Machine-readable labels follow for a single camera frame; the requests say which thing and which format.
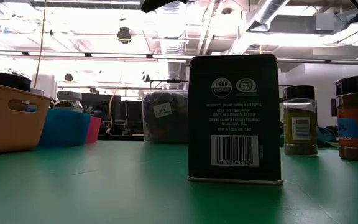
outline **white container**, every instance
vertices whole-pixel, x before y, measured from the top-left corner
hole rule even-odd
[[[34,88],[35,75],[32,77],[32,88]],[[56,99],[57,82],[54,75],[38,74],[37,86],[38,90],[44,91],[44,96]]]

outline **white label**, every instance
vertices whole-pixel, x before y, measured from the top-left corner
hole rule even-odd
[[[259,166],[258,136],[211,136],[211,165]]]
[[[310,119],[309,117],[292,118],[292,139],[310,140]]]
[[[154,116],[156,118],[162,118],[172,114],[171,104],[163,103],[153,107]]]

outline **orange plastic basket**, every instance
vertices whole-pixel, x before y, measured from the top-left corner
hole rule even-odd
[[[50,99],[0,85],[0,153],[34,149]]]

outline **ceiling pipe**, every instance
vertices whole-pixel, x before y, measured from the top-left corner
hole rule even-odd
[[[197,45],[197,53],[200,53],[200,50],[203,46],[204,43],[204,39],[206,36],[206,33],[208,31],[209,25],[211,23],[212,20],[212,14],[214,12],[214,6],[215,6],[216,1],[210,1],[208,4],[208,7],[206,8],[206,12],[202,18],[203,20],[203,25],[201,28],[201,34],[200,34],[200,39],[198,41],[198,45]]]
[[[165,38],[160,41],[161,53],[183,55],[185,42],[181,41],[186,32],[186,4],[179,1],[168,3],[156,10],[159,19],[158,35]],[[184,73],[180,63],[168,62],[168,78],[180,79]]]
[[[278,10],[285,6],[290,0],[261,0],[257,9],[246,15],[246,24],[241,29],[243,33],[234,41],[228,55],[242,55],[252,43],[247,41],[247,31],[259,26],[269,26],[270,22],[277,16]]]
[[[224,3],[225,3],[225,1],[219,1],[218,9],[216,10],[217,14],[215,15],[214,21],[218,21],[218,20],[221,18]],[[204,55],[204,54],[207,53],[208,48],[209,48],[209,45],[211,44],[213,35],[214,35],[214,33],[216,32],[216,30],[217,30],[218,28],[219,28],[218,26],[211,26],[211,27],[209,28],[208,36],[207,36],[207,38],[206,38],[206,42],[205,42],[205,44],[204,44],[203,50],[201,51],[201,54],[202,54],[202,55]]]

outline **green tabletop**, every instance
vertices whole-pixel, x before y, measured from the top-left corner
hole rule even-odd
[[[282,154],[283,186],[187,181],[187,147],[0,155],[0,223],[358,223],[358,162]]]

